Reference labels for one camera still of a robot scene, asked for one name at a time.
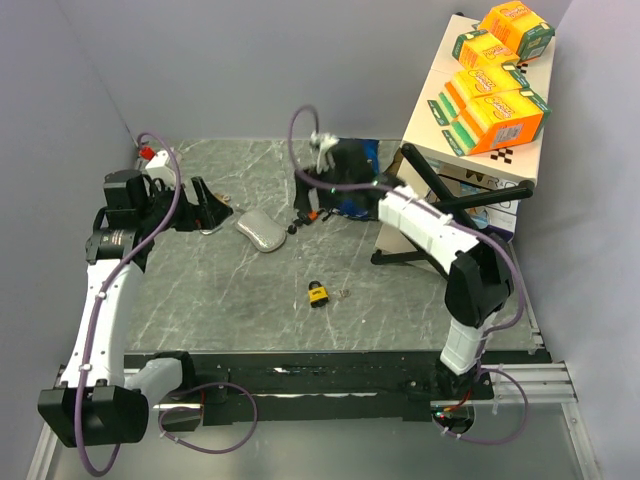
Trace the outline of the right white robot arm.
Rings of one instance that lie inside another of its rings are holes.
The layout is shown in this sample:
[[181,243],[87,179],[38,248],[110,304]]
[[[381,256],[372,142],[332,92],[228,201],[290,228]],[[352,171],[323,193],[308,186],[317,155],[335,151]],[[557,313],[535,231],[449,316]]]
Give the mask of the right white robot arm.
[[433,382],[444,397],[461,397],[479,375],[487,334],[513,291],[502,246],[464,230],[397,177],[375,173],[360,142],[314,133],[310,148],[314,165],[295,168],[296,209],[309,210],[309,190],[326,209],[351,201],[420,247],[446,279],[451,321]]

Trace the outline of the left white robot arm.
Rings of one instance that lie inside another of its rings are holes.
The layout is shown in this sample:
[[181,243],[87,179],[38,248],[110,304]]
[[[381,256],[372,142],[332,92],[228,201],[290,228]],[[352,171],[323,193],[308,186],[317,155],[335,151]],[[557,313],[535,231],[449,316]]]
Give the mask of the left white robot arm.
[[213,231],[233,210],[204,180],[183,190],[138,170],[106,175],[106,204],[86,242],[87,294],[76,342],[51,389],[41,391],[38,412],[61,442],[74,448],[139,442],[150,408],[169,395],[191,399],[198,387],[194,361],[185,351],[154,354],[134,376],[124,374],[129,322],[153,249],[153,232]]

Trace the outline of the yellow padlock black shackle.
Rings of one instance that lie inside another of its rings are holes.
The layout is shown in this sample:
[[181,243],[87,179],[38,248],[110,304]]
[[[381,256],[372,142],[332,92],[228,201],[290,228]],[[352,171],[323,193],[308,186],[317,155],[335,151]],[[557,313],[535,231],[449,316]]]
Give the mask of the yellow padlock black shackle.
[[330,298],[327,289],[319,281],[311,281],[308,285],[309,304],[312,308],[326,305]]

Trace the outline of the orange black small padlock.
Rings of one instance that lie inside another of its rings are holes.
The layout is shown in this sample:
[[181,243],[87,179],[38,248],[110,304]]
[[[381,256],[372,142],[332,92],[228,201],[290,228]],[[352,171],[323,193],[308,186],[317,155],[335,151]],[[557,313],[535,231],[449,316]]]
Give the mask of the orange black small padlock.
[[289,235],[295,235],[303,226],[309,226],[317,220],[326,221],[331,215],[332,213],[325,209],[312,210],[309,213],[298,212],[296,217],[287,226],[286,232]]

